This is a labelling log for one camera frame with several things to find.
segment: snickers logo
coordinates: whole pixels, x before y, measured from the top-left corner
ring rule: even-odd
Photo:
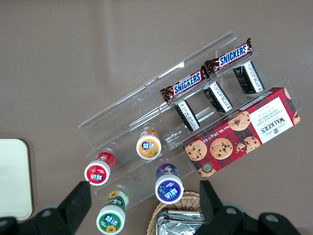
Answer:
[[[247,53],[248,53],[247,44],[243,44],[241,47],[231,51],[230,53],[221,56],[220,60],[219,60],[220,67],[225,66],[226,64],[229,64],[229,63],[243,57]]]
[[[201,71],[187,77],[174,86],[174,95],[177,95],[201,82]]]

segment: wicker basket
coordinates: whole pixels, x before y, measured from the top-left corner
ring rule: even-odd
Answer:
[[[185,212],[201,212],[200,208],[200,196],[198,193],[185,191],[182,198],[174,203],[174,204],[164,204],[160,203],[155,212],[152,215],[150,220],[150,224],[147,230],[147,235],[155,235],[156,234],[156,219],[157,215],[164,210],[169,211],[185,211]]]

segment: orange label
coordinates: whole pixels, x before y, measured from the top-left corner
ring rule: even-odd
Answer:
[[[140,143],[139,152],[145,158],[153,158],[158,154],[160,146],[152,139],[145,139]]]
[[[154,135],[155,137],[157,137],[158,139],[160,139],[160,136],[158,134],[158,132],[156,132],[153,129],[147,129],[144,130],[144,132],[141,133],[140,137],[144,136],[144,135]]]

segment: white label on package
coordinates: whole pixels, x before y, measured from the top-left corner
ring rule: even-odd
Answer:
[[[258,102],[259,100],[263,99],[264,97],[268,96],[269,94],[271,94],[271,92],[265,92],[263,95],[260,95],[259,97],[255,98],[254,100],[252,100],[251,102],[249,102],[245,106],[241,107],[239,110],[246,110],[247,108],[249,108],[250,106],[252,106],[256,102]]]
[[[187,122],[189,123],[189,125],[191,126],[193,131],[199,129],[200,126],[198,125],[198,122],[195,119],[195,116],[192,114],[191,110],[188,108],[188,106],[186,105],[185,101],[184,100],[180,100],[179,102],[177,102],[177,105],[179,106],[182,114],[186,118]]]
[[[213,94],[215,95],[218,102],[221,104],[222,108],[225,110],[225,112],[228,112],[232,109],[231,104],[228,102],[227,98],[223,94],[222,90],[220,89],[217,82],[214,82],[210,88],[212,89]]]
[[[266,143],[293,126],[279,97],[250,114],[250,117],[262,143]]]
[[[251,64],[251,61],[245,63],[244,67],[246,69],[246,72],[250,78],[250,81],[251,81],[253,88],[255,89],[256,93],[263,91],[264,89],[262,87],[260,79],[258,78],[258,76],[255,73],[255,70]]]

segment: green label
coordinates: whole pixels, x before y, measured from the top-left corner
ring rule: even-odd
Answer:
[[[114,206],[120,207],[123,210],[123,212],[126,212],[127,204],[128,204],[127,195],[121,191],[116,190],[109,194],[108,202],[106,203],[106,206],[114,205]]]
[[[106,233],[115,233],[121,227],[120,218],[113,213],[104,214],[99,220],[100,227]]]

